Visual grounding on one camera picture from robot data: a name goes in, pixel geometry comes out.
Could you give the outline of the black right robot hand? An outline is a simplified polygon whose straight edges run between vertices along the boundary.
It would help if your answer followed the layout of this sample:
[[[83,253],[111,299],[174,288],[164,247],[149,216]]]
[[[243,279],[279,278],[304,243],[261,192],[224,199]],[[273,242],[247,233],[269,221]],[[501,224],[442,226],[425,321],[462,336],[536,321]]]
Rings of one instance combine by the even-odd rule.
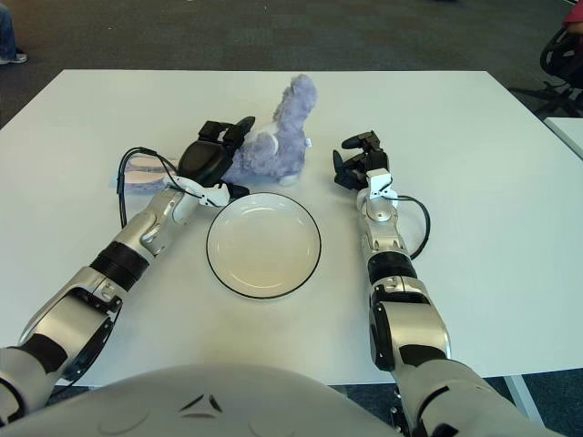
[[[361,152],[345,161],[341,154],[332,152],[332,163],[335,171],[334,182],[347,189],[360,190],[368,186],[366,173],[384,168],[389,170],[389,159],[381,148],[378,136],[371,130],[349,137],[341,144],[342,149],[360,149]]]

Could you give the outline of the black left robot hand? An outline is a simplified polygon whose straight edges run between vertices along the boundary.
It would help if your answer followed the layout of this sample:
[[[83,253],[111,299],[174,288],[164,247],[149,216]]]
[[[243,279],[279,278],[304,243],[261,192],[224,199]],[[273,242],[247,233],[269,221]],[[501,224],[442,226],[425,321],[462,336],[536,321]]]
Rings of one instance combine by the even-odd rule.
[[[236,151],[254,123],[255,117],[245,117],[236,124],[206,121],[198,139],[182,154],[176,174],[204,188],[224,182],[223,176],[232,166]]]

